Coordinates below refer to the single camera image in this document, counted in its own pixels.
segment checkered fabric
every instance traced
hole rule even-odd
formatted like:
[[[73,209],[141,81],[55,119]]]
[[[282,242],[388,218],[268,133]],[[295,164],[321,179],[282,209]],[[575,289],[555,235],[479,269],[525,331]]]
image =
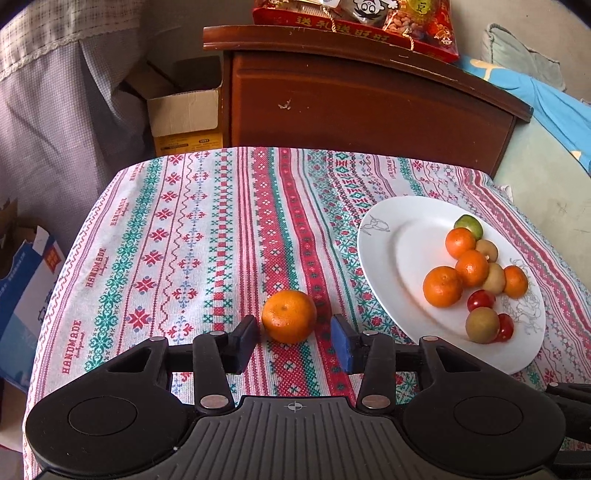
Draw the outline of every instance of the checkered fabric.
[[[0,201],[66,252],[115,173],[151,154],[144,102],[119,88],[144,3],[36,0],[0,31]]]

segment cardboard box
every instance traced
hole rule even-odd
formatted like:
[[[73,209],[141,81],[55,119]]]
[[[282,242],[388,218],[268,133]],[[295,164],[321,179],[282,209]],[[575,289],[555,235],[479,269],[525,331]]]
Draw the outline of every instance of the cardboard box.
[[[175,64],[181,76],[174,80],[142,61],[125,79],[148,106],[156,155],[174,155],[223,147],[219,89],[186,91],[211,85],[221,73],[217,57],[182,60]],[[207,67],[207,78],[197,72]]]
[[[22,452],[22,420],[27,406],[27,394],[5,382],[0,402],[0,449],[1,447]]]
[[[0,377],[26,392],[37,339],[64,264],[55,239],[17,201],[0,209]]]
[[[219,128],[219,91],[200,90],[148,100],[156,155],[223,147]]]

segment green citrus fruit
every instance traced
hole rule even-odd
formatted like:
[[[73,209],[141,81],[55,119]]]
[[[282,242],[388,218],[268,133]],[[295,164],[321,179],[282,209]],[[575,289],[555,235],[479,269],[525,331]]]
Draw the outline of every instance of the green citrus fruit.
[[[476,220],[472,215],[462,215],[456,223],[453,224],[454,228],[467,228],[472,232],[476,241],[480,240],[484,235],[484,231],[482,230],[482,225],[478,220]]]

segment tablecloth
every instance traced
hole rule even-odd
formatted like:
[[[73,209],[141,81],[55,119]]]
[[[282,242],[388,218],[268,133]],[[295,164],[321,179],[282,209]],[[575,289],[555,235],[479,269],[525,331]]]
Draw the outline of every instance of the tablecloth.
[[[89,213],[47,309],[27,409],[43,396],[153,335],[173,345],[258,316],[278,290],[308,292],[319,324],[307,342],[264,338],[248,369],[230,376],[255,395],[346,395],[359,376],[339,368],[328,319],[408,338],[366,282],[359,223],[392,196],[459,205],[503,234],[531,266],[547,319],[544,344],[516,377],[535,388],[591,381],[591,295],[551,245],[485,174],[407,158],[286,148],[172,155],[121,171]],[[415,393],[397,378],[398,401]],[[172,392],[193,402],[191,374]],[[37,472],[24,445],[25,477]]]

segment red cherry tomato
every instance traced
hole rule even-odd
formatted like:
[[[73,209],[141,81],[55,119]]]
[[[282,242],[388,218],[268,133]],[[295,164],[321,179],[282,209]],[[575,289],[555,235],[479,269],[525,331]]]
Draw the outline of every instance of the red cherry tomato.
[[[478,307],[488,307],[491,309],[495,304],[495,300],[496,297],[491,292],[486,290],[476,290],[470,295],[470,297],[468,297],[466,306],[468,307],[469,312],[476,310]]]
[[[495,342],[506,342],[513,336],[515,324],[513,323],[513,319],[506,313],[499,314],[499,322],[501,323],[501,328],[499,328],[499,333],[495,338]]]

